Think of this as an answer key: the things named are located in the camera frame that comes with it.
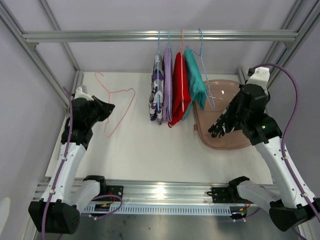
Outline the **purple camouflage trousers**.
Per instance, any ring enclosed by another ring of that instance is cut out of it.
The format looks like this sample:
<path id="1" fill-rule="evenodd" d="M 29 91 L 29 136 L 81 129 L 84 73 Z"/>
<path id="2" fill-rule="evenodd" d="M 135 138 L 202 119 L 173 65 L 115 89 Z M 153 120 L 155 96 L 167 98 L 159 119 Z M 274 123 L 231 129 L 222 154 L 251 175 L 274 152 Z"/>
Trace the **purple camouflage trousers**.
<path id="1" fill-rule="evenodd" d="M 153 69 L 151 73 L 151 93 L 149 96 L 149 119 L 156 121 L 158 125 L 163 123 L 163 105 L 164 105 L 164 73 L 163 59 L 160 54 L 154 58 Z"/>

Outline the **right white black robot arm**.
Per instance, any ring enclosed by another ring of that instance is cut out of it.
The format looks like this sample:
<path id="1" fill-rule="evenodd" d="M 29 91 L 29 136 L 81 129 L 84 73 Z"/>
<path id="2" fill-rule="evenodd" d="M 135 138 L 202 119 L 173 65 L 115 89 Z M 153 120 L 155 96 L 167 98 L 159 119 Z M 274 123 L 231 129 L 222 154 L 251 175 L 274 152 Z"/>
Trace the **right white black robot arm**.
<path id="1" fill-rule="evenodd" d="M 289 153 L 281 146 L 283 134 L 277 122 L 265 113 L 270 97 L 256 84 L 244 84 L 225 111 L 224 131 L 241 130 L 266 162 L 275 178 L 275 194 L 247 177 L 230 183 L 228 198 L 233 202 L 251 201 L 269 213 L 274 225 L 285 232 L 313 219 L 320 212 L 320 200 L 292 175 L 295 172 Z"/>

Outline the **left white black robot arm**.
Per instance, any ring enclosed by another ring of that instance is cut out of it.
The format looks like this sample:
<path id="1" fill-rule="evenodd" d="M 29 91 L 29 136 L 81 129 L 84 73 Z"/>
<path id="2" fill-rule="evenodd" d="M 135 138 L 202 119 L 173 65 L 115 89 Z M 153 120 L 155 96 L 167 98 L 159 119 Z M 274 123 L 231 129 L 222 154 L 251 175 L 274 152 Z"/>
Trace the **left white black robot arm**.
<path id="1" fill-rule="evenodd" d="M 75 97 L 70 101 L 56 168 L 40 199 L 32 201 L 28 207 L 34 225 L 43 235 L 74 234 L 90 201 L 107 197 L 104 176 L 88 175 L 76 192 L 72 192 L 72 187 L 93 136 L 93 126 L 106 120 L 114 108 L 114 104 L 95 96 Z"/>

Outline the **black white patterned trousers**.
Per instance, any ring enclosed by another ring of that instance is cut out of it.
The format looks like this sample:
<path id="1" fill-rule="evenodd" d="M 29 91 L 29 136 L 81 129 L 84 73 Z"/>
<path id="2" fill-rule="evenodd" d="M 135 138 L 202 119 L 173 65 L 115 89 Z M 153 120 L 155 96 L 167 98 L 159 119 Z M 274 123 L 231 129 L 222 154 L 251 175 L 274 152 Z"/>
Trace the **black white patterned trousers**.
<path id="1" fill-rule="evenodd" d="M 238 131 L 241 129 L 236 116 L 237 107 L 228 106 L 218 117 L 208 132 L 212 138 L 221 138 L 227 133 Z"/>

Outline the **red trousers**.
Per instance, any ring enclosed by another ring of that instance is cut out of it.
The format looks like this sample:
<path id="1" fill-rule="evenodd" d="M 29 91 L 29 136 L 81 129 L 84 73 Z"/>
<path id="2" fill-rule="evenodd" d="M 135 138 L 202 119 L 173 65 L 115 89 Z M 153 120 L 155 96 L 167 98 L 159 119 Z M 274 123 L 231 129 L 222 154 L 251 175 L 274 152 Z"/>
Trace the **red trousers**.
<path id="1" fill-rule="evenodd" d="M 191 103 L 191 97 L 188 88 L 188 78 L 185 65 L 185 59 L 183 55 L 183 83 L 184 83 L 184 114 L 182 112 L 182 87 L 181 87 L 181 59 L 180 52 L 177 53 L 174 62 L 173 75 L 172 75 L 172 120 L 168 123 L 168 126 L 172 128 L 185 116 L 188 110 L 188 106 Z"/>

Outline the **light blue wire hanger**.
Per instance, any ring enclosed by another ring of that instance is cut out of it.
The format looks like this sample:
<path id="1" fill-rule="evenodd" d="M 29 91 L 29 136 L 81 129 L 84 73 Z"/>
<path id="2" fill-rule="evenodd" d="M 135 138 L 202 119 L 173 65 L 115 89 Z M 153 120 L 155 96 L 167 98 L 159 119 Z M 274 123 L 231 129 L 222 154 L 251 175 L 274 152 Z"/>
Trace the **light blue wire hanger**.
<path id="1" fill-rule="evenodd" d="M 156 99 L 156 110 L 160 110 L 160 97 L 159 97 L 159 73 L 160 73 L 160 33 L 161 31 L 158 30 L 157 32 L 157 60 L 156 60 L 156 80 L 154 81 L 154 97 Z"/>

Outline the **salmon pink wire hanger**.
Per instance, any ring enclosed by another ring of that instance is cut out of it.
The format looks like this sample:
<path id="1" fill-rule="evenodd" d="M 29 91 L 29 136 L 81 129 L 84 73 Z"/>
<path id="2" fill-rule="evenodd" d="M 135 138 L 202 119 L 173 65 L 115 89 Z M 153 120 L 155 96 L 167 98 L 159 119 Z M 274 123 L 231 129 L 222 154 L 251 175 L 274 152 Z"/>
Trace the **salmon pink wire hanger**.
<path id="1" fill-rule="evenodd" d="M 180 76 L 181 76 L 181 110 L 185 113 L 185 97 L 184 97 L 184 71 L 183 71 L 183 44 L 184 44 L 184 29 L 181 29 L 180 42 Z"/>

